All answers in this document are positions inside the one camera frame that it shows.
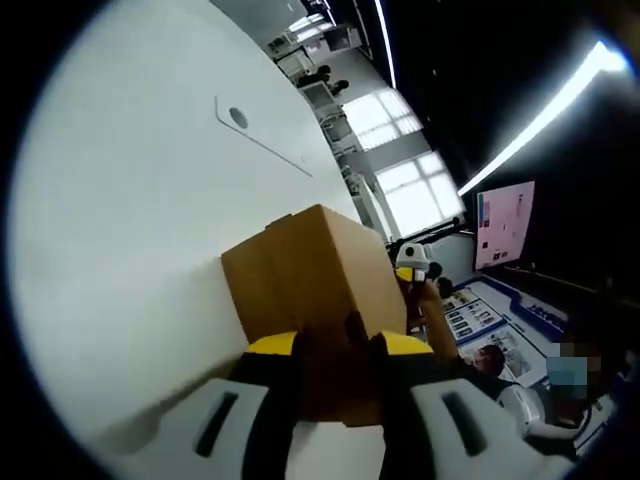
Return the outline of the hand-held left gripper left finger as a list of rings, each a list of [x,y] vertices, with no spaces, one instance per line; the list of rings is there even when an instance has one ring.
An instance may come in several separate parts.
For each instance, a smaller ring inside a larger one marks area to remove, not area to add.
[[[163,416],[149,444],[151,479],[283,479],[301,390],[300,335],[249,345]]]

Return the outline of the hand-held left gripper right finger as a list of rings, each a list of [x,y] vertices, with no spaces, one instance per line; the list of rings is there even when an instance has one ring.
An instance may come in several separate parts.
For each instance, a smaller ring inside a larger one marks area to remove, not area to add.
[[[563,479],[568,440],[524,438],[498,403],[509,383],[420,340],[388,332],[370,341],[385,441],[383,479]]]

